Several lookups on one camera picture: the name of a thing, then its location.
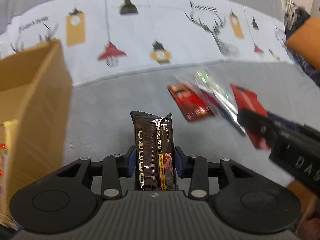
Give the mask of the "person's right hand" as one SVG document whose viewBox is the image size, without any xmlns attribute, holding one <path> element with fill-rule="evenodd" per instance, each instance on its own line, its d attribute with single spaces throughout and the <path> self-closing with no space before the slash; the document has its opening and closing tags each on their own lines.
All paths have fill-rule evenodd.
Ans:
<svg viewBox="0 0 320 240">
<path fill-rule="evenodd" d="M 319 217 L 316 216 L 316 205 L 318 203 L 319 203 L 319 198 L 317 196 L 313 196 L 310 199 L 308 208 L 297 226 L 296 235 L 300 239 L 304 239 L 304 240 L 319 239 L 320 220 L 319 220 Z"/>
</svg>

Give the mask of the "orange sleeved forearm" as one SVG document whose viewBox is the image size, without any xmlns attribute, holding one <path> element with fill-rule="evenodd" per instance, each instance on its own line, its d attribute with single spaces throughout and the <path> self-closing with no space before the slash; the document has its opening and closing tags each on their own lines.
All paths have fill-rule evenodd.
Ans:
<svg viewBox="0 0 320 240">
<path fill-rule="evenodd" d="M 310 17 L 286 41 L 286 45 L 319 70 L 319 18 Z"/>
</svg>

